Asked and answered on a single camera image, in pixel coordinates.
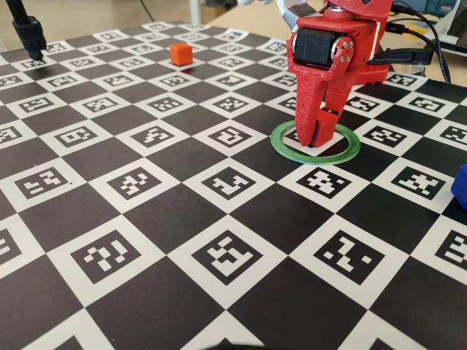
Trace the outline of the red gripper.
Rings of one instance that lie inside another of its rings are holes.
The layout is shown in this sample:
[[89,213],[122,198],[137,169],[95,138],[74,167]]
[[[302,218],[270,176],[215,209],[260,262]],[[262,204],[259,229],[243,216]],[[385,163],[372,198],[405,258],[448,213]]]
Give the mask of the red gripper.
[[339,119],[353,83],[382,81],[369,61],[382,38],[382,17],[370,9],[326,7],[296,20],[287,40],[287,64],[297,78],[295,124],[302,146],[311,144],[320,119]]

